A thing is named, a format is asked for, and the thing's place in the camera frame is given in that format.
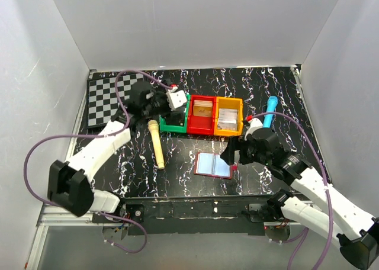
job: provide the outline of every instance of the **checkerboard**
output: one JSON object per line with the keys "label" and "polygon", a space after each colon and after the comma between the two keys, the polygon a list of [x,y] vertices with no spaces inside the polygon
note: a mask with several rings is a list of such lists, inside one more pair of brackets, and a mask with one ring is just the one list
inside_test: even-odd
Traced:
{"label": "checkerboard", "polygon": [[[105,78],[88,81],[88,128],[106,125],[111,120],[111,116],[117,111],[115,80],[116,78]],[[122,100],[129,99],[131,85],[139,80],[143,80],[143,75],[139,73],[120,78],[118,91]]]}

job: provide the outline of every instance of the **yellow bin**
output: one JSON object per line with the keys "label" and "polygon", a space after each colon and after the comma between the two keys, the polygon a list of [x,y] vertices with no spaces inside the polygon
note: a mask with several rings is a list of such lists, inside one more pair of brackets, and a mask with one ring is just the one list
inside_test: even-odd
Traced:
{"label": "yellow bin", "polygon": [[[237,131],[222,130],[217,128],[217,123],[219,122],[219,109],[220,108],[229,108],[237,109]],[[214,121],[214,135],[216,136],[239,136],[242,134],[243,128],[243,104],[241,98],[228,98],[228,97],[217,97],[216,98],[216,118]]]}

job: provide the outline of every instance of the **plastic storage bin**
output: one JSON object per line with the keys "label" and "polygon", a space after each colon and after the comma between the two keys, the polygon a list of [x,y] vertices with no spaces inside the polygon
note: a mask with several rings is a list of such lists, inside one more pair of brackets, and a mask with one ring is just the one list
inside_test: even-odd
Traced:
{"label": "plastic storage bin", "polygon": [[161,132],[175,132],[175,133],[187,133],[187,119],[188,110],[190,108],[191,96],[187,94],[187,107],[185,109],[185,118],[183,126],[166,125],[166,120],[159,117],[159,131]]}
{"label": "plastic storage bin", "polygon": [[[221,130],[217,128],[217,122],[219,120],[219,109],[220,108],[230,108],[238,110],[238,118],[237,118],[237,131],[228,131]],[[242,134],[243,128],[243,102],[240,98],[228,98],[228,97],[217,97],[216,98],[216,118],[214,121],[214,135],[216,136],[239,136]]]}
{"label": "plastic storage bin", "polygon": [[[212,117],[200,117],[192,114],[195,100],[205,100],[213,102]],[[207,97],[204,95],[191,95],[188,112],[188,134],[213,135],[214,119],[216,117],[216,97]]]}

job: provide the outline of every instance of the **marble pattern surface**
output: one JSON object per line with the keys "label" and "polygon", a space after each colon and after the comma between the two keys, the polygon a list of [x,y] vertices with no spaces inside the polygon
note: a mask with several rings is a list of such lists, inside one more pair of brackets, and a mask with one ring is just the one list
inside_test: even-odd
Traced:
{"label": "marble pattern surface", "polygon": [[[171,78],[180,89],[190,94],[242,98],[245,117],[265,111],[267,99],[276,95],[279,99],[277,111],[298,121],[319,153],[290,67],[165,70],[151,73],[158,79]],[[114,74],[95,73],[94,78]],[[302,153],[316,166],[316,160],[294,124],[275,117],[273,128],[286,148]],[[81,133],[97,132],[86,130],[85,120],[82,121]],[[225,137],[161,132],[160,139],[166,162],[163,171],[159,171],[155,164],[152,139],[147,127],[144,127],[103,165],[95,176],[93,187],[123,197],[266,195],[280,188],[288,189],[286,184],[274,178],[260,164],[239,165],[230,180],[194,175],[197,152],[221,153],[227,144]],[[78,140],[76,151],[88,142]]]}

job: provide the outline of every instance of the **beige microphone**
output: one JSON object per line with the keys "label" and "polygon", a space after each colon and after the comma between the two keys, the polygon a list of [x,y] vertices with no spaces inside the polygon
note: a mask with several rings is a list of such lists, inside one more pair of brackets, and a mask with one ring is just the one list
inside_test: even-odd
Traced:
{"label": "beige microphone", "polygon": [[156,164],[158,165],[158,169],[164,169],[165,161],[163,159],[162,146],[160,145],[159,125],[157,121],[149,121],[149,131],[152,135]]}

